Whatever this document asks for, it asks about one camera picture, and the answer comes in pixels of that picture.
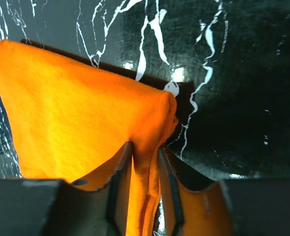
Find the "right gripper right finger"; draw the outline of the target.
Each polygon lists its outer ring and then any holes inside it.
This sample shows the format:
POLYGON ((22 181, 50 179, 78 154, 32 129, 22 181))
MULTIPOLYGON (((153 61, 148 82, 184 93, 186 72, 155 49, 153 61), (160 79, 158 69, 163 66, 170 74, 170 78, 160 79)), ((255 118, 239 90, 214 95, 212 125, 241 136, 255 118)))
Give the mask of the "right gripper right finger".
POLYGON ((290 236, 290 179, 213 181, 174 155, 158 154, 168 236, 290 236))

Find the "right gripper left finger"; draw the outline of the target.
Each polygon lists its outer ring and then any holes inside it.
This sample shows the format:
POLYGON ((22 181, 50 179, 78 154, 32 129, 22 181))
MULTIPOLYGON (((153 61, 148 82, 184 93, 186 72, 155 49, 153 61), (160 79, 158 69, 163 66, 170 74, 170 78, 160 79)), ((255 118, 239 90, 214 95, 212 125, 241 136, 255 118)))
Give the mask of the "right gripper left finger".
POLYGON ((123 236, 127 228, 133 145, 115 153, 103 187, 92 186, 105 162, 85 177, 0 179, 0 236, 123 236))

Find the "orange t shirt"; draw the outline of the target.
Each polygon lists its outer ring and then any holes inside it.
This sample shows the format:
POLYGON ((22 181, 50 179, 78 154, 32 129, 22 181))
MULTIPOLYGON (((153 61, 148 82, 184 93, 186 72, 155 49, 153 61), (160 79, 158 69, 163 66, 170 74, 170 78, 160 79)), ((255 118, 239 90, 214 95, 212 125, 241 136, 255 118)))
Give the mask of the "orange t shirt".
POLYGON ((5 39, 0 97, 25 178, 73 182, 131 141, 126 234, 152 234, 161 197, 158 149, 178 123, 172 93, 5 39))

